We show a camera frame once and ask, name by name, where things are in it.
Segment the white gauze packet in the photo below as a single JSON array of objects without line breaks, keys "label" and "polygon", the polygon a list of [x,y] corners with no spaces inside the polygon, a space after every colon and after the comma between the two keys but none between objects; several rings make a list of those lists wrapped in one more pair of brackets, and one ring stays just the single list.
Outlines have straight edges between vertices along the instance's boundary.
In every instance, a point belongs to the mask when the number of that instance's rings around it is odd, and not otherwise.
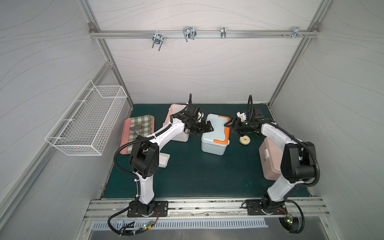
[{"label": "white gauze packet", "polygon": [[167,167],[170,156],[170,154],[159,153],[159,168]]}]

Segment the pink first aid kit box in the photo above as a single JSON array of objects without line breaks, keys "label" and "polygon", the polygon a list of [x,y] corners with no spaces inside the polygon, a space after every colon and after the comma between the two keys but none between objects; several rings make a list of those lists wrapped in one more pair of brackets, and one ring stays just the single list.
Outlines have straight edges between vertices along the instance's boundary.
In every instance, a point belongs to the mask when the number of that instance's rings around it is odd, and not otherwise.
[{"label": "pink first aid kit box", "polygon": [[276,181],[281,175],[283,151],[269,138],[265,138],[259,148],[259,154],[266,180]]}]

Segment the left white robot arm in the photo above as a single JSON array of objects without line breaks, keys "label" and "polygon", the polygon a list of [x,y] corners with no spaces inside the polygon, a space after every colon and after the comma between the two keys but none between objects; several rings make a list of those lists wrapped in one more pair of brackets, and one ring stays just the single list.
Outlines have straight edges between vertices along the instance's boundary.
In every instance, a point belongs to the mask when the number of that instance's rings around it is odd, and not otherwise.
[{"label": "left white robot arm", "polygon": [[[119,147],[114,153],[114,166],[127,175],[135,178],[137,194],[134,200],[141,214],[149,216],[155,209],[155,192],[153,189],[153,176],[160,166],[161,149],[175,136],[185,130],[192,134],[210,133],[214,130],[211,122],[205,122],[201,108],[191,102],[179,112],[171,114],[167,125],[147,137],[138,136],[134,141]],[[119,153],[132,146],[130,153],[131,171],[124,169],[118,163]]]}]

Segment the white peach first aid kit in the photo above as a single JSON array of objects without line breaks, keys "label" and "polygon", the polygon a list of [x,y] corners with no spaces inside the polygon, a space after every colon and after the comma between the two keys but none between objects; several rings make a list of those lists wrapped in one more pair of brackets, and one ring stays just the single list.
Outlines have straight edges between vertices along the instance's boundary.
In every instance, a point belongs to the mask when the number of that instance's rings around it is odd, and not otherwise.
[{"label": "white peach first aid kit", "polygon": [[[172,104],[169,107],[169,110],[168,110],[168,113],[167,113],[167,117],[166,117],[166,120],[163,123],[163,126],[168,125],[171,122],[171,119],[172,119],[172,123],[175,123],[175,121],[176,121],[175,120],[175,114],[180,112],[180,111],[182,111],[185,107],[186,107],[186,105]],[[189,140],[189,136],[190,136],[190,132],[189,131],[183,131],[182,133],[179,133],[178,135],[173,137],[172,141],[177,141],[177,142],[185,143],[185,142],[187,142]]]}]

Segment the blue orange first aid kit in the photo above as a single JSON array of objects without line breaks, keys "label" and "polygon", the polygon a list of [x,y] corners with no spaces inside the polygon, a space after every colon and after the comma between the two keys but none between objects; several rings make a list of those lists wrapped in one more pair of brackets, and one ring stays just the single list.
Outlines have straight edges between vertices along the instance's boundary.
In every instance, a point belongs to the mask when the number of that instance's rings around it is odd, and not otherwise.
[{"label": "blue orange first aid kit", "polygon": [[202,134],[201,149],[205,153],[222,156],[230,144],[230,128],[225,125],[230,121],[229,117],[209,114],[207,122],[210,122],[213,131]]}]

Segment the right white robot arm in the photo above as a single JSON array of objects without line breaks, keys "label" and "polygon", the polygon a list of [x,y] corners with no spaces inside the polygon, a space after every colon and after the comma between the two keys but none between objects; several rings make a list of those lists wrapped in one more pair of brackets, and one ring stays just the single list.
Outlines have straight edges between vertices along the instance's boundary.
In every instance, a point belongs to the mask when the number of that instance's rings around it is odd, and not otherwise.
[{"label": "right white robot arm", "polygon": [[315,145],[303,142],[280,127],[271,118],[257,117],[252,107],[245,113],[224,124],[232,133],[241,137],[246,133],[258,132],[274,142],[282,151],[281,175],[262,196],[260,207],[271,215],[283,205],[289,194],[298,187],[313,187],[320,180],[320,166]]}]

